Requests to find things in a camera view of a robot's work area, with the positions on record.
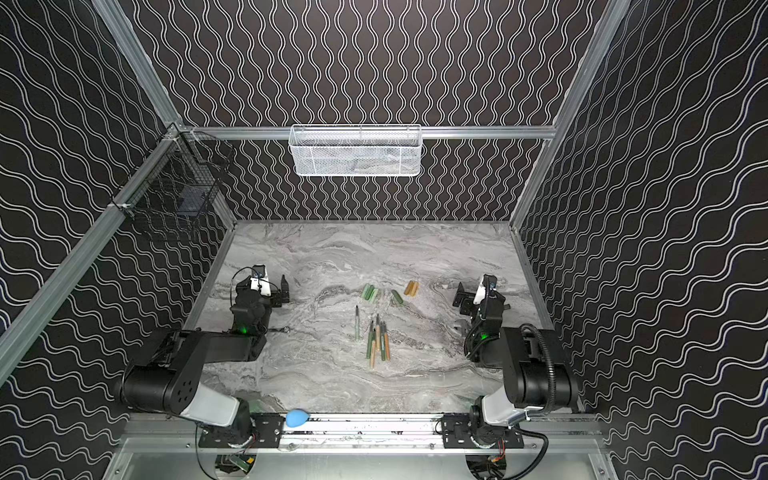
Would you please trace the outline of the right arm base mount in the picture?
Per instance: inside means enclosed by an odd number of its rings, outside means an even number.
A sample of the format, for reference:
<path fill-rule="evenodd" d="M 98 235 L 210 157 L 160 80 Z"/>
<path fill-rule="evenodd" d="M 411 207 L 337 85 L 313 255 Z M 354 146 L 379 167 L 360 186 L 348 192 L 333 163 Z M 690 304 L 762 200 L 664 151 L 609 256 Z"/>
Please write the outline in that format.
<path fill-rule="evenodd" d="M 522 436 L 508 426 L 492 426 L 471 414 L 445 414 L 437 423 L 436 432 L 446 449 L 522 449 Z"/>

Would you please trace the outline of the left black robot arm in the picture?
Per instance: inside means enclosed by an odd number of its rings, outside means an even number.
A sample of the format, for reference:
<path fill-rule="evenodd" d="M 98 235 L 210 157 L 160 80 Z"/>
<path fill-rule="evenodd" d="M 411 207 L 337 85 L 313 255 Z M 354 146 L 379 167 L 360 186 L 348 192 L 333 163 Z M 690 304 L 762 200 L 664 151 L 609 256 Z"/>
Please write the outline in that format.
<path fill-rule="evenodd" d="M 227 331 L 158 329 L 129 361 L 115 386 L 117 399 L 132 410 L 161 413 L 206 427 L 230 430 L 242 443 L 251 436 L 246 402 L 201 383 L 204 366 L 255 361 L 267 343 L 274 309 L 290 302 L 285 278 L 278 285 L 249 280 L 235 287 Z"/>

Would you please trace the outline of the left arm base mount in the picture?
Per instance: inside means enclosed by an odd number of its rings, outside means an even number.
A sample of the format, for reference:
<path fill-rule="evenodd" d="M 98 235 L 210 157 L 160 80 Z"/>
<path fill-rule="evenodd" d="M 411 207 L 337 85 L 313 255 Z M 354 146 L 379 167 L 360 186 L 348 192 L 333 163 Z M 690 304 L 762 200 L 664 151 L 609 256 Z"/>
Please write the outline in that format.
<path fill-rule="evenodd" d="M 230 427 L 205 427 L 197 446 L 208 449 L 277 448 L 285 418 L 277 413 L 252 414 L 248 421 L 236 419 Z"/>

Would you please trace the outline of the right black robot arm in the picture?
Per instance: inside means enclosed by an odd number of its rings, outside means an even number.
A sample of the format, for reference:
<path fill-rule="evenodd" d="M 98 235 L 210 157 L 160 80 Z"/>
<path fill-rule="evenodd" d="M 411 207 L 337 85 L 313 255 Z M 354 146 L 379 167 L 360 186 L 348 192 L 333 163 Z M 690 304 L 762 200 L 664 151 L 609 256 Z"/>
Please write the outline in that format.
<path fill-rule="evenodd" d="M 464 357 L 477 367 L 502 373 L 501 386 L 473 405 L 472 424 L 512 427 L 563 409 L 577 412 L 577 381 L 556 333 L 531 323 L 505 326 L 509 306 L 496 283 L 494 276 L 486 275 L 474 292 L 459 285 L 453 299 L 453 306 L 469 318 Z"/>

